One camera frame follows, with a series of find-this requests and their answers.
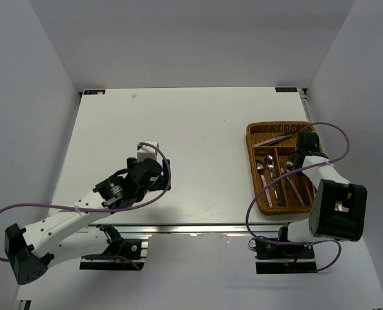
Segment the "knife with black handle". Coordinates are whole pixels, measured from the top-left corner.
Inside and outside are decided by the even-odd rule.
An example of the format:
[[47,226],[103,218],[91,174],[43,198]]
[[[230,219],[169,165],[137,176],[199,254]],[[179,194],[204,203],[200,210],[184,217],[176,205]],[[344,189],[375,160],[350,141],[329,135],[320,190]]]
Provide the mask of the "knife with black handle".
[[296,136],[297,134],[298,134],[298,132],[290,132],[290,133],[284,134],[282,136],[275,137],[274,141],[286,140],[286,139],[289,139],[293,136]]

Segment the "fork with black dotted handle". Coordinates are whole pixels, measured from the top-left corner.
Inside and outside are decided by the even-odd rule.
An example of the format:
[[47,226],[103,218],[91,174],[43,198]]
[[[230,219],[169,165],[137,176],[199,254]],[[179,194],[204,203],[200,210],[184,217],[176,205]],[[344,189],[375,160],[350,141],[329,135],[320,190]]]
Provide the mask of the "fork with black dotted handle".
[[[293,163],[291,161],[286,161],[284,172],[288,173],[288,172],[292,171],[292,168],[293,168]],[[291,193],[291,179],[290,179],[290,176],[286,177],[285,190],[286,190],[287,197],[290,197],[290,193]]]

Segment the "fork with pink handle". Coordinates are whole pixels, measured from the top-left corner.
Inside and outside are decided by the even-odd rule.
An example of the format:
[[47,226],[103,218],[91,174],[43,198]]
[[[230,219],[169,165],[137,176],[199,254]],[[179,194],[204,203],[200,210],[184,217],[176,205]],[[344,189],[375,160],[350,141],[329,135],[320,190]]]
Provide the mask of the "fork with pink handle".
[[290,186],[291,186],[294,194],[296,195],[300,205],[302,207],[305,207],[305,203],[304,203],[304,201],[303,201],[303,199],[302,199],[302,197],[301,197],[301,195],[300,195],[300,193],[299,193],[299,191],[298,191],[294,181],[292,180],[292,177],[291,176],[286,176],[286,181],[288,182],[288,184],[290,184]]

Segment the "knife with pink handle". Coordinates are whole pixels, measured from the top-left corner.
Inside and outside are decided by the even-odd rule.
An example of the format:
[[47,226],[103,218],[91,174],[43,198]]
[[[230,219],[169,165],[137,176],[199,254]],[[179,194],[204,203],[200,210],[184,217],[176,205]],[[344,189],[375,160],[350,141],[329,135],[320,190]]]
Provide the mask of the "knife with pink handle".
[[267,139],[267,140],[261,141],[259,143],[255,143],[253,145],[253,147],[261,147],[261,146],[266,146],[266,145],[271,145],[271,144],[274,144],[274,143],[278,143],[279,141],[274,141],[274,138]]

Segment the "spoon with dark dotted handle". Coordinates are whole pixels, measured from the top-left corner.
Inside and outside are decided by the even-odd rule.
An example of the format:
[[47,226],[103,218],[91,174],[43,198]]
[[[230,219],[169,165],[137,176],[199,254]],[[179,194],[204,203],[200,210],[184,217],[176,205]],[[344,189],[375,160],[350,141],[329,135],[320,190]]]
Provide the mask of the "spoon with dark dotted handle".
[[[273,159],[273,156],[271,154],[266,155],[265,158],[264,158],[264,163],[265,163],[265,168],[269,172],[269,175],[270,175],[271,179],[273,181],[275,181],[276,175],[275,175],[275,171],[274,171],[274,159]],[[282,196],[281,196],[278,184],[275,183],[273,185],[273,188],[274,188],[274,193],[275,193],[278,205],[282,206],[283,205],[283,200],[282,200]]]

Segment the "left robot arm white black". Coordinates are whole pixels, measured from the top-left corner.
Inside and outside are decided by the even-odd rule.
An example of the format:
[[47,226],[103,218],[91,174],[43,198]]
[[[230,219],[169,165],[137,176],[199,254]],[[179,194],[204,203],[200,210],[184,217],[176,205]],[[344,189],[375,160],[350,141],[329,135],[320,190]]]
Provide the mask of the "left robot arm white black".
[[91,223],[141,202],[148,192],[163,191],[169,183],[169,161],[127,159],[128,167],[98,183],[69,210],[60,210],[39,222],[5,231],[5,253],[19,285],[29,284],[62,262],[84,256],[120,259],[129,254],[126,242],[111,225]]

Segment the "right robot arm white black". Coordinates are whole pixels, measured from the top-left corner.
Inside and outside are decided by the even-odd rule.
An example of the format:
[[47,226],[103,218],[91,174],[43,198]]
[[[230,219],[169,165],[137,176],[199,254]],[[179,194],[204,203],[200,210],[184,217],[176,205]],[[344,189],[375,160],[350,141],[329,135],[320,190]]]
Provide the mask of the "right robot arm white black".
[[277,239],[277,252],[292,257],[299,242],[340,240],[357,242],[364,230],[367,189],[342,177],[320,151],[316,132],[298,134],[294,164],[317,189],[309,218],[287,226],[287,235]]

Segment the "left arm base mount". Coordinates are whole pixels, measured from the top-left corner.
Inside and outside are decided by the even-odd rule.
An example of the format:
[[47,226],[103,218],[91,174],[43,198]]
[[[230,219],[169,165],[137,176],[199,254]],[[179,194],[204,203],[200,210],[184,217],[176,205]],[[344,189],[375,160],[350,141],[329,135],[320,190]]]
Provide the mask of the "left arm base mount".
[[141,238],[123,237],[113,225],[98,225],[97,231],[105,233],[107,247],[101,254],[84,256],[80,270],[90,271],[141,271],[147,246]]

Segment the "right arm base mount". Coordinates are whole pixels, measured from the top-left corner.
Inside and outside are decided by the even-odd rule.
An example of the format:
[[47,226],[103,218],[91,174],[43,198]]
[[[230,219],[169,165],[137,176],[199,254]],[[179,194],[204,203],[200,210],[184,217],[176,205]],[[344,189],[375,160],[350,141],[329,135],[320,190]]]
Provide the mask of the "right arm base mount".
[[283,245],[266,242],[266,237],[249,240],[255,252],[257,274],[307,274],[317,273],[315,252],[311,246]]

